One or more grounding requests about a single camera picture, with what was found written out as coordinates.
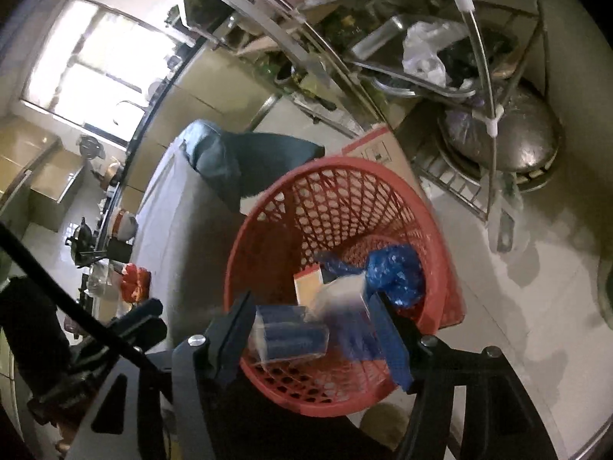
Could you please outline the red plastic bag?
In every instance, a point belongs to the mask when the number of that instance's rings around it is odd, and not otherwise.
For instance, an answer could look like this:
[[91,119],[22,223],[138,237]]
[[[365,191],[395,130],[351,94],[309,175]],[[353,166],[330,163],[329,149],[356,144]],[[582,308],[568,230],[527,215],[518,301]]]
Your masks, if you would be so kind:
[[149,299],[151,273],[143,267],[128,263],[121,270],[121,297],[124,302],[136,304]]

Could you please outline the dark blue carton box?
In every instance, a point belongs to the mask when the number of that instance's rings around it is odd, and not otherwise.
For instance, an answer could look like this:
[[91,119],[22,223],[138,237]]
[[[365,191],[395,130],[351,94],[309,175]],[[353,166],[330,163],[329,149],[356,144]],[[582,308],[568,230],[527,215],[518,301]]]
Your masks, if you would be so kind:
[[248,354],[263,365],[310,360],[326,354],[328,327],[302,305],[258,305],[248,338]]

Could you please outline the blue plastic bag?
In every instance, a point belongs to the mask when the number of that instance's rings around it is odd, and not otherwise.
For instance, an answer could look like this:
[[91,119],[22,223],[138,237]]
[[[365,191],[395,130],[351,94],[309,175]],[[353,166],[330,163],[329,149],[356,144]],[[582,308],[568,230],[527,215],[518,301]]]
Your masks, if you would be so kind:
[[366,296],[384,293],[397,309],[411,309],[425,294],[425,275],[416,249],[395,244],[371,250],[364,266],[343,262],[327,251],[317,252],[316,261],[329,274],[339,278],[364,273]]

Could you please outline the orange white carton box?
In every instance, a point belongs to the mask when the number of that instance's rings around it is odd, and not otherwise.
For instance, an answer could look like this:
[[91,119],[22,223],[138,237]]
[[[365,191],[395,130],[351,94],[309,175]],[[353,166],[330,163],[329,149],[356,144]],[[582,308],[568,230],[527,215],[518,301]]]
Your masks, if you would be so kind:
[[323,286],[319,265],[312,265],[294,275],[294,289],[298,305],[309,307]]

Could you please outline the red plastic trash basket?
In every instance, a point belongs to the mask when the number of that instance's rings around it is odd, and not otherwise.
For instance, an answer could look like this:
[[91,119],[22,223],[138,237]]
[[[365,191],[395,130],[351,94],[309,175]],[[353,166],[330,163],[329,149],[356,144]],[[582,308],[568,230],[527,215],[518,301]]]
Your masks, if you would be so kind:
[[[422,334],[461,323],[464,298],[451,255],[413,188],[366,159],[306,163],[269,187],[244,219],[226,263],[223,306],[229,309],[243,293],[258,305],[298,305],[294,275],[319,265],[317,252],[362,267],[371,250],[395,244],[416,249],[425,275],[422,299],[398,314]],[[324,284],[337,279],[320,268]],[[302,416],[347,416],[377,404],[397,386],[384,358],[352,361],[329,349],[316,359],[269,365],[247,350],[240,366],[266,398]]]

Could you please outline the steel pot with lid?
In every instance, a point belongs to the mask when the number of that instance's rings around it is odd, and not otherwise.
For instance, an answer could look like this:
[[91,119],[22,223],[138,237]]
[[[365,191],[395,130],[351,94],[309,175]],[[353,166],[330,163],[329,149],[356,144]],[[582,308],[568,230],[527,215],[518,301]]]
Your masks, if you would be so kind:
[[115,270],[112,263],[104,260],[90,266],[87,291],[92,296],[117,301],[120,297],[120,284],[121,274]]

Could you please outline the dark chopstick holder cup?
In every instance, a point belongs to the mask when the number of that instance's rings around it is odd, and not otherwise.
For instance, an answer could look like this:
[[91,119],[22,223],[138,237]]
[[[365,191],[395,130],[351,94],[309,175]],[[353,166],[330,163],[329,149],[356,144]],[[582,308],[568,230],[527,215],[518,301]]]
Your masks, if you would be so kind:
[[128,263],[130,262],[132,253],[132,245],[118,240],[117,238],[111,238],[107,242],[106,255],[107,258],[115,262]]

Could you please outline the grey tablecloth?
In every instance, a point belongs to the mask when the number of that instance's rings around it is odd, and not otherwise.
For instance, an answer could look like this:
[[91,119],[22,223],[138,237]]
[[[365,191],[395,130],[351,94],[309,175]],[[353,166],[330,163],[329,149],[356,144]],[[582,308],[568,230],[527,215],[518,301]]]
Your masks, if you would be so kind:
[[155,349],[169,350],[222,313],[226,263],[243,215],[208,186],[177,139],[156,167],[136,220],[131,262],[151,273],[149,295],[161,301],[167,326]]

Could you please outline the stacked red white bowls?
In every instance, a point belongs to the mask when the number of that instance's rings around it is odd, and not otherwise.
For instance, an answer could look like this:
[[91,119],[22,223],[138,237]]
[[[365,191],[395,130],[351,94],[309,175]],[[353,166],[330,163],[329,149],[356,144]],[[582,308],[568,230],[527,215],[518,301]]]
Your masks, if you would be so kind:
[[128,242],[135,237],[138,229],[136,216],[123,208],[112,214],[111,237],[121,242]]

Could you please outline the black wok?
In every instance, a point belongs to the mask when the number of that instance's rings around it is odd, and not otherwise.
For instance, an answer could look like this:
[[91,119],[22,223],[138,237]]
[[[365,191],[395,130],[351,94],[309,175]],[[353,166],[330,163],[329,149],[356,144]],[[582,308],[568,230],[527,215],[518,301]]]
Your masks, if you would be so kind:
[[64,241],[64,245],[70,248],[70,256],[75,263],[83,262],[86,255],[92,254],[95,237],[84,217],[81,218],[73,234]]

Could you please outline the cardboard box on floor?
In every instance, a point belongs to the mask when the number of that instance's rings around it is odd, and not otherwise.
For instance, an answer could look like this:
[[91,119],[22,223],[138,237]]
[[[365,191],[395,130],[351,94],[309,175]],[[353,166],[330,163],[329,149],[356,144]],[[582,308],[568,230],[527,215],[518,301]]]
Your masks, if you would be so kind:
[[424,202],[428,202],[419,179],[413,173],[406,155],[393,131],[385,123],[377,123],[366,134],[345,145],[343,156],[364,158],[397,173]]

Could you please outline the metal storage rack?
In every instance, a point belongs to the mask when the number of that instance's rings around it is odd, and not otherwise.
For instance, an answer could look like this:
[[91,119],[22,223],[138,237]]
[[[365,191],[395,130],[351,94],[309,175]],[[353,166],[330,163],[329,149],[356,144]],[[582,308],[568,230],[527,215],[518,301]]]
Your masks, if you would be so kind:
[[340,108],[344,134],[388,122],[389,102],[418,102],[434,159],[416,170],[480,219],[497,200],[492,183],[519,198],[560,162],[560,123],[524,77],[547,43],[537,11],[478,0],[182,0],[179,13],[218,46],[226,33],[210,18],[242,26],[235,55],[285,55],[301,109],[328,120]]

